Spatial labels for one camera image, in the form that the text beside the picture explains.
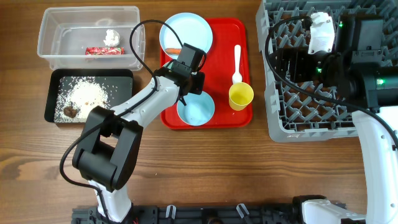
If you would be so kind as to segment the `light blue bowl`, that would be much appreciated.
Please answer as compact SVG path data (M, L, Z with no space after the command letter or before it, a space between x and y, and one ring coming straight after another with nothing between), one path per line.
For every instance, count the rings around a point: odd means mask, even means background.
M177 103L178 117L190 126L201 126L210 121L215 113L212 97L203 91L200 95L189 93L184 96L185 104Z

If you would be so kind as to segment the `yellow plastic cup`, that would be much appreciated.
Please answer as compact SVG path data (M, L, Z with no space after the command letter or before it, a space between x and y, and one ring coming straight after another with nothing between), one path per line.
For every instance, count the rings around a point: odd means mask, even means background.
M239 82L230 87L228 96L230 107L235 111L241 111L252 102L254 91L249 84Z

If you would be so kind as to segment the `white tissue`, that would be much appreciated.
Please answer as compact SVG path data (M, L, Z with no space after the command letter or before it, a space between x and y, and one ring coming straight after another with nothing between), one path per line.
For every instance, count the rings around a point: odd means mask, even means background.
M120 43L120 39L121 38L118 32L113 29L108 29L103 42L107 47L117 47Z

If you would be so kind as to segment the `red snack wrapper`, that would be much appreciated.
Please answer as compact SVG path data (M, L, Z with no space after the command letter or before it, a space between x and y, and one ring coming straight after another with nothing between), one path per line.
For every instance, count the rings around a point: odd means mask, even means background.
M124 55L123 47L87 47L85 55Z

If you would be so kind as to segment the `brown food scrap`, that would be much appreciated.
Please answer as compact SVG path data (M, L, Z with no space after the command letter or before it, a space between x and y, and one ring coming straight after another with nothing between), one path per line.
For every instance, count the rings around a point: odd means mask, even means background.
M77 114L79 113L79 109L72 106L67 106L63 109L63 113L69 118L76 118Z

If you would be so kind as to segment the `white rice leftovers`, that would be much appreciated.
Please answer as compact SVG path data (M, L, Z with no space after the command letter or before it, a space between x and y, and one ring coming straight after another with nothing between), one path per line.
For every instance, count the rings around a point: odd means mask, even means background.
M111 77L63 77L58 85L54 121L56 123L84 123L90 111L97 107L110 109L119 87ZM79 109L76 118L64 115L63 109Z

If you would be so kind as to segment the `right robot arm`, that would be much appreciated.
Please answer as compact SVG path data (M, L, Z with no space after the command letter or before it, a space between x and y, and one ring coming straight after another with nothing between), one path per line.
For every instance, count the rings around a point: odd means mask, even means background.
M382 27L374 14L327 13L289 19L310 33L306 48L281 48L265 59L276 78L292 89L316 80L333 86L352 115L363 156L367 212L357 215L325 198L298 199L302 223L397 222L397 68L383 65Z

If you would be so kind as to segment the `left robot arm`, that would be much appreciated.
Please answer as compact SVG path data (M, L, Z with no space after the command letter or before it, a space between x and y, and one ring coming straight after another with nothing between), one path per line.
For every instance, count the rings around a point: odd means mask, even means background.
M126 183L136 166L145 128L165 109L189 93L201 94L204 61L172 60L152 72L148 85L124 103L93 108L81 136L68 148L72 165L95 191L98 206L89 219L102 223L134 223Z

